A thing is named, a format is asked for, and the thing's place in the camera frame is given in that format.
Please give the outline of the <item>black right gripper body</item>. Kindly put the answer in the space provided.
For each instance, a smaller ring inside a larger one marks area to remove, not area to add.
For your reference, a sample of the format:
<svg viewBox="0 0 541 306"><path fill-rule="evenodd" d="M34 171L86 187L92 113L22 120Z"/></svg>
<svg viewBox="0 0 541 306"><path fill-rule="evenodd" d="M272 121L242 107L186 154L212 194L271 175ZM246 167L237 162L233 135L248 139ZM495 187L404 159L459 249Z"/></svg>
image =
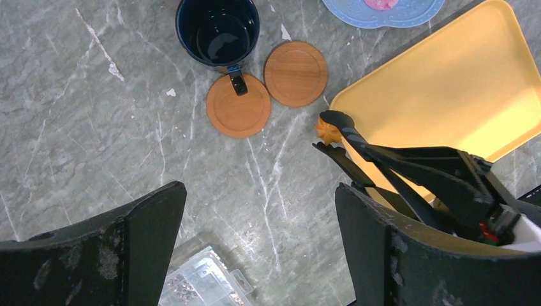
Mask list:
<svg viewBox="0 0 541 306"><path fill-rule="evenodd" d="M440 215L457 236L508 245L524 214L540 227L540 207L514 199L497 186L490 165L450 147L397 149L373 145L383 163Z"/></svg>

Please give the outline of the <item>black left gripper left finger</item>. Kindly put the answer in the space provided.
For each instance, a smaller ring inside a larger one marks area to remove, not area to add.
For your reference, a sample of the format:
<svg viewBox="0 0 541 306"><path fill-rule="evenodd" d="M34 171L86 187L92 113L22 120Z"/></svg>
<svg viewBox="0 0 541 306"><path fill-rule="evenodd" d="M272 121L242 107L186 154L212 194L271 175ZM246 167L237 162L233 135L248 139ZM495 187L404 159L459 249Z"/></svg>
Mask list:
<svg viewBox="0 0 541 306"><path fill-rule="evenodd" d="M1 243L2 305L157 305L187 191L173 181L84 221Z"/></svg>

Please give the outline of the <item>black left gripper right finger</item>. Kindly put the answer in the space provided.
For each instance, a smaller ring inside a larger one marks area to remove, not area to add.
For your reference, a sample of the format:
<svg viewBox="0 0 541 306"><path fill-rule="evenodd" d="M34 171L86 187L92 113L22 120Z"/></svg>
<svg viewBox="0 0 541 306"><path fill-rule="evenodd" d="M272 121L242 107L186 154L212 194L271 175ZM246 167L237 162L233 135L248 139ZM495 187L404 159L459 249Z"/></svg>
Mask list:
<svg viewBox="0 0 541 306"><path fill-rule="evenodd" d="M335 204L358 305L539 305L540 254L455 237L340 184Z"/></svg>

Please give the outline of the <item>yellow serving tray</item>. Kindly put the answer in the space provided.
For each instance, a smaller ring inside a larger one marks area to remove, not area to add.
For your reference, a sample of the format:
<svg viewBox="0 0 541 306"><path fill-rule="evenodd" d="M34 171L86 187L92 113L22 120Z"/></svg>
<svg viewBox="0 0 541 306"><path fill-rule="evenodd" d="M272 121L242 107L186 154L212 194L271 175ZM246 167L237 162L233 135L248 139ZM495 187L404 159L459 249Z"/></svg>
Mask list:
<svg viewBox="0 0 541 306"><path fill-rule="evenodd" d="M494 163L516 196L540 184L540 73L517 3L482 1L332 100L370 143L448 146Z"/></svg>

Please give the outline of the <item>orange swirl cookie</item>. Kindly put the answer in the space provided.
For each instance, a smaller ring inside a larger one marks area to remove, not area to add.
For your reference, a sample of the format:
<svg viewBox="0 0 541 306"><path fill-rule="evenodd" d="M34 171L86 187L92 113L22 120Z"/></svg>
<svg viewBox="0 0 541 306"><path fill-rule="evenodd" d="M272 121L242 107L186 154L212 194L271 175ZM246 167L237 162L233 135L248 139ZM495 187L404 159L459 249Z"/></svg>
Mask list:
<svg viewBox="0 0 541 306"><path fill-rule="evenodd" d="M318 118L315 129L317 137L321 139L325 145L341 142L342 136L339 130L335 126L324 122L321 118Z"/></svg>

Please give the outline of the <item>wooden coaster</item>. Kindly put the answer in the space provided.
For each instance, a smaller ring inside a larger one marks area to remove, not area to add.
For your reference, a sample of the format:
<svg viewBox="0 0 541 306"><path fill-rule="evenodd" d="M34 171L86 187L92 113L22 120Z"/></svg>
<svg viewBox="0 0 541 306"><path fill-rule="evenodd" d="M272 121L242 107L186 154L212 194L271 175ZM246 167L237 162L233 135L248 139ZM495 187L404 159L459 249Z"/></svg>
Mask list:
<svg viewBox="0 0 541 306"><path fill-rule="evenodd" d="M211 124L224 135L247 138L260 132L269 120L272 101L267 89L253 75L245 74L248 92L238 96L228 76L217 79L206 97Z"/></svg>
<svg viewBox="0 0 541 306"><path fill-rule="evenodd" d="M304 41L287 41L269 54L263 70L269 94L282 105L300 108L316 101L328 80L322 53Z"/></svg>

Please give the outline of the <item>blue three-tier cake stand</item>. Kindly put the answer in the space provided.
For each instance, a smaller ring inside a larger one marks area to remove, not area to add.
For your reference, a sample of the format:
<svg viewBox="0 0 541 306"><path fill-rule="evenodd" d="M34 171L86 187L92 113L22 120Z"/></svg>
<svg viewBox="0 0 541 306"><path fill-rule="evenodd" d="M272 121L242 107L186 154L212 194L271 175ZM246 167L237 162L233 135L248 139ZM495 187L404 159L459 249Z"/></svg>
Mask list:
<svg viewBox="0 0 541 306"><path fill-rule="evenodd" d="M361 29L409 28L431 20L444 0L359 1L324 0L339 20Z"/></svg>

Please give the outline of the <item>purple cupcake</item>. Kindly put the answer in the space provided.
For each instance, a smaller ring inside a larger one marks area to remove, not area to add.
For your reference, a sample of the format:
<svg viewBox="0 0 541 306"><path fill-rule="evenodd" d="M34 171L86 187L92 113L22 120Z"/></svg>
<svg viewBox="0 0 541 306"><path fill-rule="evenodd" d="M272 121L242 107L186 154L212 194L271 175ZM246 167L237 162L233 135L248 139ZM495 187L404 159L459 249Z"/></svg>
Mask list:
<svg viewBox="0 0 541 306"><path fill-rule="evenodd" d="M390 10L399 2L399 0L365 0L370 8L378 11Z"/></svg>

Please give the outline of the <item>dark blue mug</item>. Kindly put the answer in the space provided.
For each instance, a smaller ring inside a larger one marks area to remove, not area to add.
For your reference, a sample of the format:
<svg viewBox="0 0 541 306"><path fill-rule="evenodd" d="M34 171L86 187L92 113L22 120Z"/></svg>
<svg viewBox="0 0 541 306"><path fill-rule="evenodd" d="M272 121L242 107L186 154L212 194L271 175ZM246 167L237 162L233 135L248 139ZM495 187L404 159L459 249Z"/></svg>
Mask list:
<svg viewBox="0 0 541 306"><path fill-rule="evenodd" d="M228 75L238 96L248 93L242 65L255 49L260 16L250 0L183 0L175 14L175 30L194 60Z"/></svg>

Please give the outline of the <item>black food tongs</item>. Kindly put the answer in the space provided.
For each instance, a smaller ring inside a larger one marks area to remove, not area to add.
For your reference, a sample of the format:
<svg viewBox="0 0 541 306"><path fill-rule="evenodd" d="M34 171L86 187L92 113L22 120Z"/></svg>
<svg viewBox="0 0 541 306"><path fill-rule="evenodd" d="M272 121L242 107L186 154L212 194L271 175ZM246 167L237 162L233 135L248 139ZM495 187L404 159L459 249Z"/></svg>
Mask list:
<svg viewBox="0 0 541 306"><path fill-rule="evenodd" d="M320 113L320 118L323 122L334 126L360 156L366 161L374 163L384 177L393 185L419 221L434 229L449 234L453 233L452 228L448 224L445 224L434 208L383 163L381 154L359 134L355 129L353 119L349 115L335 110L326 110Z"/></svg>

